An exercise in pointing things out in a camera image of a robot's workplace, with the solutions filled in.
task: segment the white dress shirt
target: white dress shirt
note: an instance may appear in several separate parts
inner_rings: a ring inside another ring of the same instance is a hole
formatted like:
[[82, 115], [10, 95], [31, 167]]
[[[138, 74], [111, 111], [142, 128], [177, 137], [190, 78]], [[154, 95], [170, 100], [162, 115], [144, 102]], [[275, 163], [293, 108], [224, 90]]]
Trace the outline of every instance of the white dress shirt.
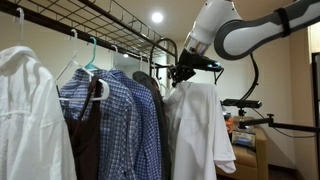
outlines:
[[173, 180], [216, 180], [215, 164], [235, 171], [235, 156], [215, 87], [182, 82], [166, 100]]
[[55, 81], [23, 46], [0, 52], [0, 179], [76, 180]]

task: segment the black metal rack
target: black metal rack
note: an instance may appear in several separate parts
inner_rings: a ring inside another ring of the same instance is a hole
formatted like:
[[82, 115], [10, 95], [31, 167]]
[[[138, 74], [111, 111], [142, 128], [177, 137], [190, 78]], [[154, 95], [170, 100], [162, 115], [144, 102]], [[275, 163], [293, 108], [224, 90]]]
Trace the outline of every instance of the black metal rack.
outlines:
[[0, 11], [19, 17], [22, 8], [25, 19], [72, 36], [147, 61], [153, 46], [153, 57], [177, 57], [171, 42], [157, 43], [162, 37], [114, 0], [0, 0]]

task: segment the shelf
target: shelf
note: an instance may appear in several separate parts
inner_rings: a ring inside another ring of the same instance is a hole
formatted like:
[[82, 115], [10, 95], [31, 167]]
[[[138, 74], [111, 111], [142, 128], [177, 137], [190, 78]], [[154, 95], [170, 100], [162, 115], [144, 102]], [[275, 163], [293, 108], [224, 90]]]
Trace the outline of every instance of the shelf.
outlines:
[[153, 46], [153, 57], [171, 55], [176, 57], [170, 41], [157, 43], [161, 37], [137, 17], [113, 0], [0, 0], [0, 11], [19, 16], [21, 7], [25, 19], [67, 35], [76, 29], [78, 38], [90, 41], [97, 39], [97, 45], [140, 59], [149, 57]]

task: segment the clothes hanger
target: clothes hanger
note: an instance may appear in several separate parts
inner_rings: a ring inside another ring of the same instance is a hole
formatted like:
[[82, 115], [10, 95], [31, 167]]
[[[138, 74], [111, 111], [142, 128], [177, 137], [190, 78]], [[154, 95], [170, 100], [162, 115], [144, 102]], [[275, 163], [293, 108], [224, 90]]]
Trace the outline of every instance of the clothes hanger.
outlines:
[[142, 71], [142, 53], [140, 52], [140, 64], [139, 64], [139, 71]]
[[100, 68], [98, 68], [97, 66], [95, 66], [94, 64], [93, 64], [93, 61], [94, 61], [94, 59], [96, 58], [96, 48], [97, 48], [97, 40], [96, 40], [96, 38], [94, 38], [94, 37], [90, 37], [90, 39], [92, 39], [93, 40], [93, 56], [92, 56], [92, 59], [91, 59], [91, 61], [84, 67], [84, 68], [86, 68], [86, 69], [91, 69], [91, 70], [94, 70], [94, 69], [100, 69]]
[[24, 11], [22, 8], [17, 8], [17, 11], [19, 11], [19, 26], [20, 26], [20, 39], [18, 42], [18, 45], [22, 44], [23, 42], [23, 36], [24, 36]]
[[[116, 49], [116, 55], [118, 55], [118, 47], [116, 45], [111, 45], [111, 47], [114, 47]], [[113, 67], [112, 69], [115, 69], [117, 65], [117, 59], [115, 58], [115, 56], [113, 56]]]
[[[90, 75], [90, 77], [94, 76], [94, 74], [87, 69], [85, 69], [83, 66], [81, 66], [75, 59], [77, 58], [77, 40], [78, 40], [78, 33], [75, 29], [72, 29], [71, 32], [74, 33], [74, 53], [71, 61], [62, 69], [62, 71], [59, 73], [59, 75], [56, 78], [56, 84], [58, 84], [58, 79], [61, 77], [61, 75], [65, 72], [65, 70], [70, 67], [71, 64], [75, 64], [82, 70], [84, 70], [87, 74]], [[106, 81], [99, 79], [99, 82], [101, 82], [103, 87], [103, 94], [101, 97], [91, 98], [90, 101], [101, 101], [106, 100], [109, 97], [110, 94], [110, 88]], [[85, 101], [86, 99], [69, 99], [69, 98], [59, 98], [61, 101]]]
[[160, 80], [158, 79], [158, 77], [156, 76], [156, 63], [155, 62], [153, 62], [153, 75], [152, 75], [152, 78], [156, 81], [156, 83], [157, 83], [157, 85], [158, 85], [158, 87], [159, 87], [159, 91], [160, 91], [160, 93], [161, 93], [161, 91], [162, 91], [162, 86], [161, 86], [161, 82], [160, 82]]

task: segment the blue plaid shirt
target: blue plaid shirt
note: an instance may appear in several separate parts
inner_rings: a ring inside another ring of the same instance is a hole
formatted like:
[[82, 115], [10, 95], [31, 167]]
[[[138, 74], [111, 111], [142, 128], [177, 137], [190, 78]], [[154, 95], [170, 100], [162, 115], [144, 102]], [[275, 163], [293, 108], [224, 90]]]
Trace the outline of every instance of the blue plaid shirt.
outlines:
[[[136, 180], [134, 163], [138, 150], [138, 113], [131, 92], [106, 70], [92, 71], [110, 88], [107, 100], [100, 103], [100, 180]], [[60, 90], [65, 98], [85, 98], [89, 76], [78, 69]], [[77, 119], [84, 102], [61, 101], [65, 117]], [[87, 119], [92, 103], [83, 119]]]
[[132, 93], [141, 116], [141, 146], [136, 157], [135, 172], [141, 180], [161, 179], [161, 147], [158, 117], [149, 89], [128, 78], [122, 71], [110, 71]]

